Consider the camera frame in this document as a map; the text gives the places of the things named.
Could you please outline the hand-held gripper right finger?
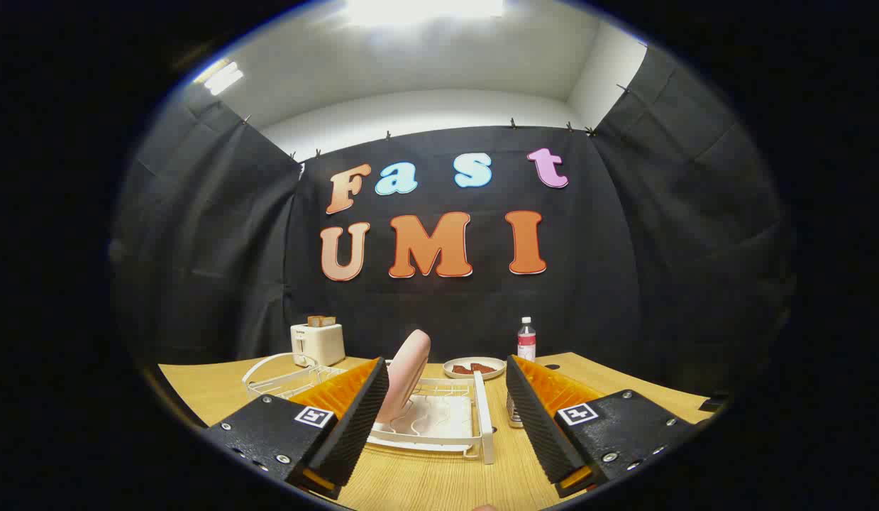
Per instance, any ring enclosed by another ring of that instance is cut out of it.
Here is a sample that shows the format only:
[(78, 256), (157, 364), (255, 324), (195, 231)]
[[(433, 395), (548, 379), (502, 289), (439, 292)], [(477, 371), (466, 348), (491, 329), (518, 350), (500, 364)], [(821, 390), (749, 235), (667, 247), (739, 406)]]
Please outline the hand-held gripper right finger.
[(636, 390), (603, 395), (523, 357), (508, 356), (505, 381), (534, 456), (562, 498), (627, 478), (697, 431)]

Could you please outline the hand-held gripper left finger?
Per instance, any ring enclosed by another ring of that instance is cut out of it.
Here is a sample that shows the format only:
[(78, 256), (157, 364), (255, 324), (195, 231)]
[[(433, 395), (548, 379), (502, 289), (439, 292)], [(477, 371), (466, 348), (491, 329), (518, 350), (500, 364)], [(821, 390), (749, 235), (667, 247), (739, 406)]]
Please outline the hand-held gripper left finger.
[(270, 479), (336, 499), (389, 389), (384, 357), (293, 397), (263, 394), (204, 430), (204, 440)]

